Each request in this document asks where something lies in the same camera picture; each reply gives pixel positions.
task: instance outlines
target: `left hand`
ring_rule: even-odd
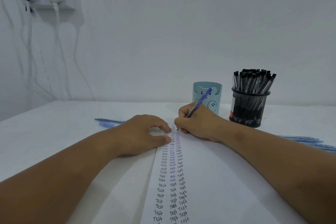
[[[120,155],[137,155],[170,143],[168,136],[152,136],[150,128],[160,128],[169,133],[171,128],[161,118],[153,115],[136,115],[123,124],[105,130],[119,148]]]

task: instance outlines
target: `light blue pen holder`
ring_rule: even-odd
[[[222,85],[217,82],[194,82],[192,91],[192,101],[199,101],[203,94],[209,88],[212,88],[212,92],[203,101],[203,105],[208,107],[211,111],[218,115],[219,104],[221,103]]]

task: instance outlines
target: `white desk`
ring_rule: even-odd
[[[177,116],[183,103],[55,101],[0,122],[0,181],[102,130],[96,117]],[[229,104],[220,115],[229,116]],[[266,106],[259,129],[276,135],[320,138],[336,145],[336,107]],[[155,150],[115,159],[90,185],[68,223],[139,223]]]

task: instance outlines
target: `white paper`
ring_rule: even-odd
[[[141,224],[306,223],[243,158],[176,131],[156,152]]]

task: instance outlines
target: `mesh pen holder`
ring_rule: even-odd
[[[265,94],[245,93],[232,87],[233,97],[230,120],[252,128],[260,127],[263,117],[266,98],[271,92]]]

